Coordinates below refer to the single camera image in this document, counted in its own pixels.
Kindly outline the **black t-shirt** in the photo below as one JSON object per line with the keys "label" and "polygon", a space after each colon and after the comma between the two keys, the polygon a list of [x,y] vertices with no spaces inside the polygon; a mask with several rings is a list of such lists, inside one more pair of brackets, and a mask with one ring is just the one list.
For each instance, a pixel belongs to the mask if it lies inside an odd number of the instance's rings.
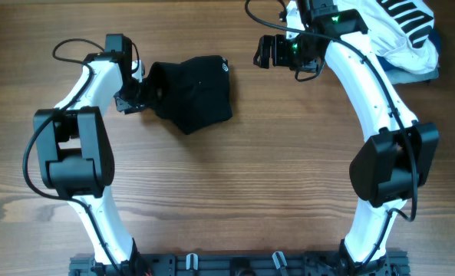
{"label": "black t-shirt", "polygon": [[155,62],[143,103],[186,135],[232,118],[229,62],[222,56],[193,57],[179,64]]}

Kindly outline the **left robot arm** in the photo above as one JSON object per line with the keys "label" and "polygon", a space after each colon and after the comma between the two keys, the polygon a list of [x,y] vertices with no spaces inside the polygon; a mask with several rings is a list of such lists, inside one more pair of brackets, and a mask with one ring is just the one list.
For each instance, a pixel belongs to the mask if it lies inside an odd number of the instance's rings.
{"label": "left robot arm", "polygon": [[115,162],[103,120],[111,102],[125,114],[145,108],[137,46],[124,34],[108,34],[79,65],[81,77],[69,95],[34,115],[24,179],[36,194],[76,211],[94,248],[88,274],[151,275],[112,196]]}

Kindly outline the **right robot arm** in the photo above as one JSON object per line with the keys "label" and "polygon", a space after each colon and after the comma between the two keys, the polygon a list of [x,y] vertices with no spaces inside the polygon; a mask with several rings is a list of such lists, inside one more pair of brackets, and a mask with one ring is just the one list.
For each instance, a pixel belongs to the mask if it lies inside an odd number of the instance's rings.
{"label": "right robot arm", "polygon": [[[315,79],[329,67],[358,116],[364,145],[349,176],[358,197],[353,222],[333,256],[309,253],[313,275],[403,275],[403,252],[386,243],[397,218],[416,218],[418,189],[427,181],[439,133],[421,123],[396,93],[372,44],[372,23],[362,4],[338,1],[284,3],[277,34],[263,36],[253,58],[261,68],[288,67]],[[404,206],[413,210],[404,213]]]}

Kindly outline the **light blue folded garment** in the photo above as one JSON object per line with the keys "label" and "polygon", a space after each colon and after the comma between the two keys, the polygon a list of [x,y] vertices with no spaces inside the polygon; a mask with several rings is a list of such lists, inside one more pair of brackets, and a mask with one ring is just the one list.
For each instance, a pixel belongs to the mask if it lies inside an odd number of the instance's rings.
{"label": "light blue folded garment", "polygon": [[430,82],[439,77],[439,68],[425,74],[413,74],[400,68],[386,71],[388,80],[392,84],[411,84],[420,82]]}

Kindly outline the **white black-striped folded garment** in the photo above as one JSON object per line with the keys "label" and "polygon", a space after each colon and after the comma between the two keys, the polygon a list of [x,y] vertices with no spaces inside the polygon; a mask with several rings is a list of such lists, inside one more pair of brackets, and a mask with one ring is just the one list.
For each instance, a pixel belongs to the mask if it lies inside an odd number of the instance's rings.
{"label": "white black-striped folded garment", "polygon": [[367,25],[377,56],[412,74],[434,71],[439,54],[429,39],[434,12],[421,0],[337,0],[340,11],[355,9]]}

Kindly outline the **dark blue folded garment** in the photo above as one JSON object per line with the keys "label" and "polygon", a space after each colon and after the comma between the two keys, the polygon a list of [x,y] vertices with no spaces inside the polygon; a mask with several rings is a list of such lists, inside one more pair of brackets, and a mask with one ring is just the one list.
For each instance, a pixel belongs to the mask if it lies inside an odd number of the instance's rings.
{"label": "dark blue folded garment", "polygon": [[[437,50],[437,54],[440,55],[442,51],[442,40],[440,38],[439,32],[436,28],[433,28],[428,36],[428,40],[433,44]],[[383,67],[384,71],[391,71],[393,69],[398,69],[397,66],[389,63],[385,57],[377,56],[377,59],[380,65]]]}

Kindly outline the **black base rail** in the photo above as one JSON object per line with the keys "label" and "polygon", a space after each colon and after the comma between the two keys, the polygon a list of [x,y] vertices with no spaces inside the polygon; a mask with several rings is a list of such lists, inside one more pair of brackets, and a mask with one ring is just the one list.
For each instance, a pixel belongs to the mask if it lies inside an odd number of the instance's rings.
{"label": "black base rail", "polygon": [[[304,254],[284,255],[284,265],[275,261],[275,253],[271,255],[196,255],[194,264],[186,255],[141,255],[146,265],[152,269],[152,275],[159,276],[234,276],[241,275],[241,268],[258,276],[330,276],[339,274],[336,253],[330,251],[309,251]],[[69,276],[98,275],[92,257],[80,256],[71,258]],[[410,276],[410,266],[405,251],[391,251],[379,270],[362,275]]]}

